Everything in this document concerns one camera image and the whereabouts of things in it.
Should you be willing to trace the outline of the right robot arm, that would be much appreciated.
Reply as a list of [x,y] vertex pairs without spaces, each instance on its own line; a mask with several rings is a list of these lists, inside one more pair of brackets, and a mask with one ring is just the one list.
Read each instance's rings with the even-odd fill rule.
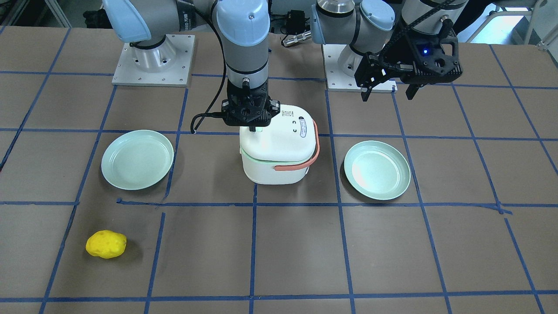
[[193,117],[191,133],[205,118],[255,133],[270,125],[280,103],[269,97],[270,17],[265,0],[104,0],[115,34],[134,51],[142,70],[163,69],[176,56],[170,34],[207,24],[223,54],[221,86],[227,97],[221,109]]

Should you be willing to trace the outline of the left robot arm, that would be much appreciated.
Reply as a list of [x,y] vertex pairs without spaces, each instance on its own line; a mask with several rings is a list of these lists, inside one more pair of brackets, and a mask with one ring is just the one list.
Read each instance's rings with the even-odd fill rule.
[[398,78],[411,100],[427,84],[463,74],[454,23],[465,0],[405,0],[399,17],[383,0],[318,0],[311,32],[317,44],[343,44],[341,65],[367,101],[374,87]]

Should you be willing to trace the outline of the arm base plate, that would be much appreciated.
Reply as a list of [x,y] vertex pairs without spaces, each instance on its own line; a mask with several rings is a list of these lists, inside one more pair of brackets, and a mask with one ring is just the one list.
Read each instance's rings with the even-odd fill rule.
[[323,65],[327,89],[332,92],[361,92],[354,74],[361,56],[355,54],[347,44],[323,44]]
[[168,34],[158,47],[123,46],[112,84],[140,87],[187,87],[195,47],[193,34]]

